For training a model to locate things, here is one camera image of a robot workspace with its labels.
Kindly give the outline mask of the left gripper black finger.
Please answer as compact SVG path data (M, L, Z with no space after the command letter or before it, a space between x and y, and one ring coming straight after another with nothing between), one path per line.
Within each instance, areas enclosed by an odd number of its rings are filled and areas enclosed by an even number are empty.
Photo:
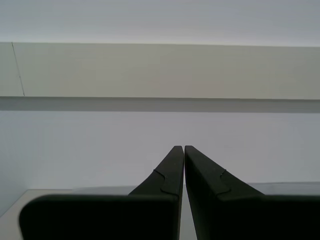
M191 145L185 183L199 240L317 240L320 198L266 195Z
M173 147L127 195L49 194L28 202L18 223L25 240L177 240L184 151Z

